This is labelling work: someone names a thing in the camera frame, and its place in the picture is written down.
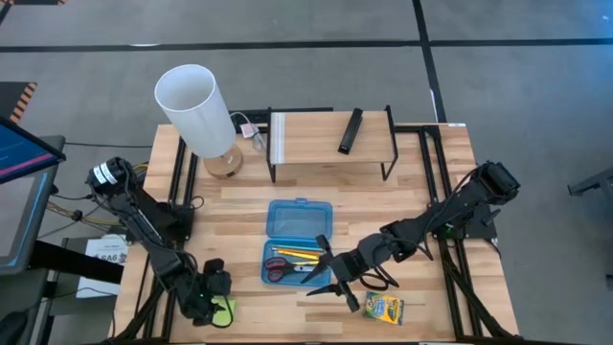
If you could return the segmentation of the black aluminium table frame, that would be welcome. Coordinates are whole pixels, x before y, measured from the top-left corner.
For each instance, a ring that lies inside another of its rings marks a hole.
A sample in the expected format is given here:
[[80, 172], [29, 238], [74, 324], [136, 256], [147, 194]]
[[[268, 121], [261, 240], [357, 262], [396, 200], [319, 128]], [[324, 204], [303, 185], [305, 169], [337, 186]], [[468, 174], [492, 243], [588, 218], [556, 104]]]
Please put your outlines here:
[[[282, 165], [270, 179], [266, 150], [249, 140], [236, 143], [240, 171], [211, 176], [174, 126], [160, 125], [148, 161], [144, 188], [158, 201], [190, 202], [193, 225], [185, 250], [200, 265], [220, 258], [231, 275], [229, 298], [236, 319], [225, 329], [195, 326], [179, 308], [176, 293], [164, 292], [140, 244], [132, 245], [115, 307], [117, 334], [103, 345], [175, 343], [411, 342], [453, 340], [490, 345], [517, 340], [516, 323], [499, 257], [474, 235], [493, 215], [481, 205], [464, 224], [446, 225], [427, 235], [431, 255], [417, 251], [382, 267], [398, 287], [366, 277], [350, 283], [360, 309], [333, 293], [307, 296], [318, 287], [269, 285], [261, 279], [268, 241], [269, 203], [306, 198], [332, 206], [331, 252], [355, 249], [358, 242], [395, 220], [411, 219], [443, 202], [477, 165], [467, 130], [453, 124], [396, 124], [398, 160], [384, 180], [377, 163]], [[364, 316], [366, 293], [404, 301], [403, 323], [392, 325]]]

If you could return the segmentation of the yellow green sticky notes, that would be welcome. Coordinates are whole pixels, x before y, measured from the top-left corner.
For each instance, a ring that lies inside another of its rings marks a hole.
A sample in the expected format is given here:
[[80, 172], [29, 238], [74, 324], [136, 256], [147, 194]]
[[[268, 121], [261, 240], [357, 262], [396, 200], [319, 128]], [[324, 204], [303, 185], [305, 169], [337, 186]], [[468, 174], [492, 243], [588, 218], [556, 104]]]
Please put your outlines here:
[[213, 318], [213, 326], [220, 329], [230, 327], [236, 319], [237, 301], [227, 296], [215, 296], [212, 302], [217, 306]]

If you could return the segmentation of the grey metal stand leg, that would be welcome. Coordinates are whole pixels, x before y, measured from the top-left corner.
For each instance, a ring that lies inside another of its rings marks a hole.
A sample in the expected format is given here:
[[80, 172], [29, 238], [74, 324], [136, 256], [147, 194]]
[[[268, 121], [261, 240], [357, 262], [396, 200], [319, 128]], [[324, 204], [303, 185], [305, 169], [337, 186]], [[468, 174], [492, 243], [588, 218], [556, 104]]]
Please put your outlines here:
[[587, 177], [574, 185], [568, 185], [567, 189], [570, 196], [582, 196], [589, 190], [600, 189], [607, 199], [613, 200], [613, 168]]

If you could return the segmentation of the red black handled scissors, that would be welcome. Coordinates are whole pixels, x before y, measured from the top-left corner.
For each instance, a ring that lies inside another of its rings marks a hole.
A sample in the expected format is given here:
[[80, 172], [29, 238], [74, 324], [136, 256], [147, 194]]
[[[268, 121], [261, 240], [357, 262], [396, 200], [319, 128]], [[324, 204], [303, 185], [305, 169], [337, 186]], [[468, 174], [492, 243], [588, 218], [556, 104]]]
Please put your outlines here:
[[287, 275], [311, 272], [315, 265], [291, 263], [282, 257], [272, 257], [263, 263], [263, 267], [267, 270], [267, 279], [272, 283], [277, 283]]

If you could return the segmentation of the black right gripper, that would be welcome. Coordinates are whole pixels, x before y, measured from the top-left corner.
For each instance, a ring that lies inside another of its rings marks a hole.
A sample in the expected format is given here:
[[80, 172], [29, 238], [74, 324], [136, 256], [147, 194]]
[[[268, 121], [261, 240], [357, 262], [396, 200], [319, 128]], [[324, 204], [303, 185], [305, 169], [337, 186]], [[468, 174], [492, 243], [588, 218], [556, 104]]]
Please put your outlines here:
[[361, 240], [357, 247], [351, 251], [333, 255], [328, 239], [324, 235], [316, 237], [317, 244], [323, 249], [318, 264], [301, 281], [302, 285], [312, 280], [320, 281], [320, 284], [331, 282], [331, 272], [337, 282], [324, 287], [319, 287], [308, 292], [307, 296], [333, 293], [336, 296], [344, 296], [351, 312], [358, 311], [360, 304], [352, 293], [350, 283], [361, 279], [364, 275], [371, 276], [373, 269], [385, 282], [383, 287], [376, 290], [384, 290], [388, 286], [395, 286], [396, 281], [387, 273], [384, 273], [381, 264], [388, 261], [393, 253], [391, 240], [383, 234], [373, 234]]

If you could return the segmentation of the yellow highlighter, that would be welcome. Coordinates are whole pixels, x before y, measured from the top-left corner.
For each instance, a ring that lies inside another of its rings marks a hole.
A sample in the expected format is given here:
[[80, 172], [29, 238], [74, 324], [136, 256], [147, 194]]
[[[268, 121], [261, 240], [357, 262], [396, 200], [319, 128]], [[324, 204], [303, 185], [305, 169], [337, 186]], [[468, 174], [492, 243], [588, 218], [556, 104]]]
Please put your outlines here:
[[280, 252], [276, 252], [277, 254], [280, 255], [284, 255], [284, 256], [289, 256], [289, 257], [296, 257], [296, 258], [302, 258], [302, 259], [306, 259], [306, 260], [311, 260], [311, 261], [319, 261], [319, 257], [315, 257], [315, 256], [308, 256], [308, 255], [296, 255], [296, 254], [285, 254], [285, 253], [280, 253]]

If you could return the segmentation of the blue translucent plastic pencil case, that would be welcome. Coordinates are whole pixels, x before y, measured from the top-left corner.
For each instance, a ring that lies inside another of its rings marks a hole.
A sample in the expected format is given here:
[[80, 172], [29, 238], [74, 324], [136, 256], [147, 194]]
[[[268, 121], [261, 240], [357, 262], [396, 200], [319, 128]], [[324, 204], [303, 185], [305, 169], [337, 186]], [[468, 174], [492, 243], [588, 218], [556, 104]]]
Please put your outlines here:
[[273, 244], [296, 245], [321, 248], [316, 237], [324, 235], [328, 240], [333, 234], [332, 206], [324, 201], [308, 200], [306, 198], [275, 199], [269, 203], [266, 222], [268, 241], [263, 247], [261, 279], [269, 285], [321, 288], [330, 283], [320, 284], [312, 280], [306, 285], [301, 281], [309, 272], [284, 276], [281, 281], [272, 283], [267, 279], [267, 270], [263, 263], [272, 257], [282, 257], [291, 263], [317, 265], [319, 261], [289, 257], [275, 253]]

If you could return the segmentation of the black stapler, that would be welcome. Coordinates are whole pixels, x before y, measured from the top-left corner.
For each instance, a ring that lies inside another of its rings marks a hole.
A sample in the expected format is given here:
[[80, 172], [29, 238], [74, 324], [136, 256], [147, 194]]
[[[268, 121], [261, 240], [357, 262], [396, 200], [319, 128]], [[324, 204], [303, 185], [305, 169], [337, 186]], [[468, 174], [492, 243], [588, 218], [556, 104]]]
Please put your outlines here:
[[345, 132], [337, 150], [338, 152], [346, 155], [350, 154], [355, 137], [361, 126], [362, 119], [363, 110], [361, 108], [355, 108], [348, 120]]

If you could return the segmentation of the yellow green crayon box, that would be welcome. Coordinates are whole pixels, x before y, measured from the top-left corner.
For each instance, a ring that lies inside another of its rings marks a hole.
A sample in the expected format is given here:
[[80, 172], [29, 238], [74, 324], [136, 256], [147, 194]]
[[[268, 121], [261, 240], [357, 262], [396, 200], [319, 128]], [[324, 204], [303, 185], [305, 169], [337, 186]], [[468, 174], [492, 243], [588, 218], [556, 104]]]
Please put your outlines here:
[[396, 326], [403, 323], [404, 301], [389, 294], [368, 291], [364, 316]]

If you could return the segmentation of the wooden shelf riser black legs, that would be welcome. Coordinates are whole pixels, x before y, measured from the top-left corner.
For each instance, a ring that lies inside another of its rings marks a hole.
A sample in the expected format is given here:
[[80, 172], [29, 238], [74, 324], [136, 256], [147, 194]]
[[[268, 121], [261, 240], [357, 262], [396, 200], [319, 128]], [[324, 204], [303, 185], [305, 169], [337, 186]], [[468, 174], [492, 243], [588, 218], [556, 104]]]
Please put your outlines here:
[[352, 111], [271, 112], [267, 124], [266, 165], [270, 179], [282, 165], [377, 163], [389, 178], [398, 149], [389, 106], [364, 111], [349, 155], [338, 152]]

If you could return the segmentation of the large tilted display screen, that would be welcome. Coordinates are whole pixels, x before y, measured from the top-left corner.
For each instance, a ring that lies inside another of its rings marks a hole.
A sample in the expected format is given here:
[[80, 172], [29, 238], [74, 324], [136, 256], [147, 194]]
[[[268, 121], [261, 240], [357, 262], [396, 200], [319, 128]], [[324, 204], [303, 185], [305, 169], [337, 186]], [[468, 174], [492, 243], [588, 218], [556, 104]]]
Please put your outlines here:
[[29, 265], [64, 146], [61, 135], [39, 138], [0, 118], [0, 276]]

